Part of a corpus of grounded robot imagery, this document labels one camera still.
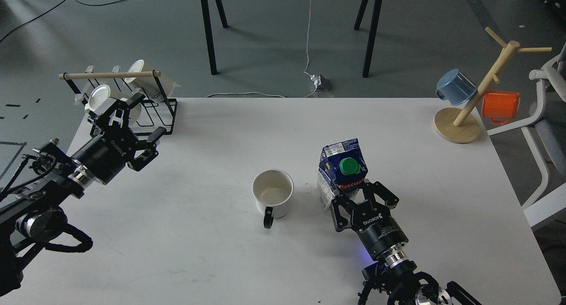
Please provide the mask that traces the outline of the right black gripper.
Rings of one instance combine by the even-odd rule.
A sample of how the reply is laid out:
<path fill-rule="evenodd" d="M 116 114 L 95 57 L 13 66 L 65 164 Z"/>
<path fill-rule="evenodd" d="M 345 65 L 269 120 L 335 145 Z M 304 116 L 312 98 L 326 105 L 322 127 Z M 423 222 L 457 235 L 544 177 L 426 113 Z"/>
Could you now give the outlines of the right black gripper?
<path fill-rule="evenodd" d="M 378 260 L 394 245 L 406 244 L 409 239 L 391 216 L 399 198 L 380 182 L 364 181 L 360 185 L 364 200 L 354 202 L 345 195 L 336 195 L 331 201 L 334 230 L 356 231 L 373 261 Z"/>

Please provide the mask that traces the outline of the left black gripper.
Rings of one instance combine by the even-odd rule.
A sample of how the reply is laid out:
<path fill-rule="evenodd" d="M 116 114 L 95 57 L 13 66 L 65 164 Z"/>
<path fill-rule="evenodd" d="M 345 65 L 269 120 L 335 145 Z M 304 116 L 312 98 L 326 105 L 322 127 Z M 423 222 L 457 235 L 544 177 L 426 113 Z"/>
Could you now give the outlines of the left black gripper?
<path fill-rule="evenodd" d="M 90 135 L 96 136 L 71 158 L 100 184 L 108 184 L 126 164 L 139 172 L 158 156 L 158 140 L 166 133 L 166 128 L 158 127 L 141 141 L 130 128 L 130 113 L 143 99 L 142 94 L 121 99 L 110 97 L 95 111 L 90 111 Z"/>

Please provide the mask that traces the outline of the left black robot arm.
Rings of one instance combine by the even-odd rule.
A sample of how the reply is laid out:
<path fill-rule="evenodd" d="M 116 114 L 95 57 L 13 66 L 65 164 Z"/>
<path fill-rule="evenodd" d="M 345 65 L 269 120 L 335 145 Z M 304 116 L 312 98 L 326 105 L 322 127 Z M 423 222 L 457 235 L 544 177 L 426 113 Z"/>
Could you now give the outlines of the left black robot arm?
<path fill-rule="evenodd" d="M 24 268 L 43 250 L 83 253 L 93 246 L 90 236 L 69 224 L 60 205 L 69 196 L 81 198 L 92 182 L 108 184 L 125 167 L 140 171 L 158 156 L 157 141 L 166 128 L 156 128 L 145 140 L 129 127 L 129 112 L 143 101 L 110 98 L 89 121 L 99 134 L 67 156 L 54 139 L 23 156 L 37 177 L 17 186 L 8 183 L 1 198 L 15 200 L 1 208 L 1 295 L 20 288 Z"/>

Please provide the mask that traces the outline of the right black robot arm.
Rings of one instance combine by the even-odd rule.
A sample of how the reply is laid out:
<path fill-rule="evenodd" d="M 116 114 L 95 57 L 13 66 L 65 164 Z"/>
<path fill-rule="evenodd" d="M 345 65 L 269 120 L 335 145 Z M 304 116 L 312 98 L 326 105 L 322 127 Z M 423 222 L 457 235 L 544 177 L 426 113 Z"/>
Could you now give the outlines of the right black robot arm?
<path fill-rule="evenodd" d="M 478 305 L 479 301 L 455 281 L 443 288 L 424 271 L 416 271 L 403 248 L 408 237 L 398 225 L 391 210 L 399 198 L 380 182 L 362 181 L 364 200 L 356 203 L 336 185 L 332 186 L 332 218 L 337 232 L 352 229 L 374 261 L 363 269 L 363 289 L 358 293 L 360 305 L 366 304 L 370 292 L 386 293 L 389 305 Z"/>

